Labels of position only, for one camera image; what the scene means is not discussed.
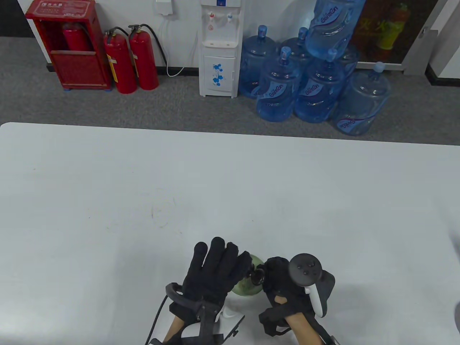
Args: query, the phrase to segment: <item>water bottle cap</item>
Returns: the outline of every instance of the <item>water bottle cap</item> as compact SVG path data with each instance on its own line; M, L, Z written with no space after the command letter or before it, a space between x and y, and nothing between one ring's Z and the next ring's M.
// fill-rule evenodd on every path
M376 71L377 73L382 73L385 70L385 67L386 65L383 62L379 61L374 65L374 71Z
M335 57L337 56L337 49L329 49L328 50L328 57L326 58L327 62L334 61Z
M281 60L287 60L292 54L292 50L289 47L281 48Z
M260 38L264 38L267 35L267 30L268 30L268 27L266 27L265 25L260 25L258 36Z
M302 41L305 41L305 39L307 38L307 33L308 33L308 29L307 28L300 28L299 29L299 40L302 40Z

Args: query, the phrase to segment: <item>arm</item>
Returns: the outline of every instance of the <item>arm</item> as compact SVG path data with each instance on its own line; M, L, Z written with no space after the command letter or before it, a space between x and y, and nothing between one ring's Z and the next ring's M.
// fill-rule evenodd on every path
M169 341L174 335L176 335L179 331L182 330L184 327L185 322L179 319L177 316L174 317L174 320L172 321L172 324L169 328L168 333L166 334L165 339L163 340L163 343L165 344L167 341Z
M288 300L284 297L275 297L275 302L279 304L284 304ZM321 337L315 330L310 326L307 319L302 313L297 313L291 316L286 317L286 322L291 327L294 332L299 345L324 345Z

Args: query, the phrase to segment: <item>water bottle label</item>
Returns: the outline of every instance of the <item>water bottle label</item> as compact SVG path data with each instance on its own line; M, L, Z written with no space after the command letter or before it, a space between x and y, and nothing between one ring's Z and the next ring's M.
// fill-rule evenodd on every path
M270 82L270 87L266 93L263 95L258 95L257 100L265 98L276 98L281 96L286 90L287 84L276 83L274 81Z
M311 97L319 94L323 88L323 84L313 81L312 79L308 80L307 86L300 92L301 96Z
M358 127L363 122L374 121L375 115L362 120L342 119L337 122L337 128L345 133L350 133L355 127Z
M326 25L332 23L339 17L343 8L343 5L335 3L327 4L321 12L321 15L318 17L317 25Z
M259 92L259 90L260 90L260 86L256 86L256 87L254 88L254 90L252 90L251 96L252 96L252 97L257 97L257 93Z

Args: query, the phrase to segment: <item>white water dispenser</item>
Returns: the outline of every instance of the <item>white water dispenser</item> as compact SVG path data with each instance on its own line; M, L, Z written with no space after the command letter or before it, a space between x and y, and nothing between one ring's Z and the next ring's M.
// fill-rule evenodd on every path
M200 95L238 95L244 0L200 0Z

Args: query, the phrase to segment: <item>blue flower pattern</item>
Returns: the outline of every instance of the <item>blue flower pattern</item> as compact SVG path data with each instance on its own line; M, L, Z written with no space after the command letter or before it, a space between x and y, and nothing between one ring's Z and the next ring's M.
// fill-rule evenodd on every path
M222 64L213 65L214 67L214 78L213 82L215 86L220 86L220 81L224 79L223 76L220 75L220 72L223 72Z

